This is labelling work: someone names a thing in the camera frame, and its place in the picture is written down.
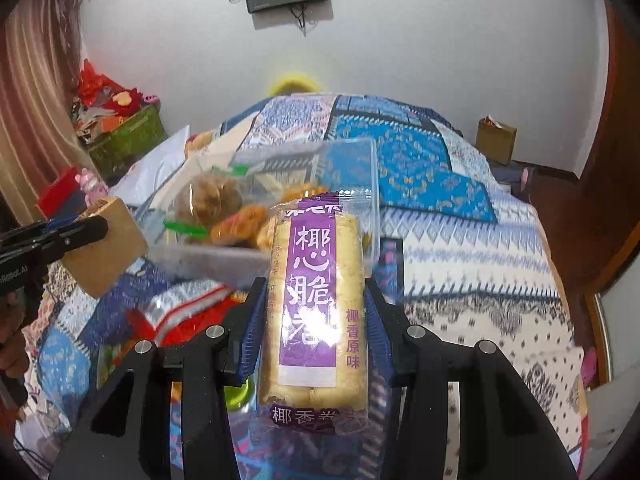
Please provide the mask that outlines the person left hand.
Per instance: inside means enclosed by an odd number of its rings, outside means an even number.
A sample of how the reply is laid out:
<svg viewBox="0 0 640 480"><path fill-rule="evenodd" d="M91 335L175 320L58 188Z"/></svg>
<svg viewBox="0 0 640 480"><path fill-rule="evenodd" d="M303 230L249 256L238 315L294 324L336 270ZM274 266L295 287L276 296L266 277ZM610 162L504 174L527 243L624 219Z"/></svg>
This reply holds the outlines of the person left hand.
<svg viewBox="0 0 640 480"><path fill-rule="evenodd" d="M19 378L29 367L25 338L21 331L25 309L16 292L1 298L0 370L9 378Z"/></svg>

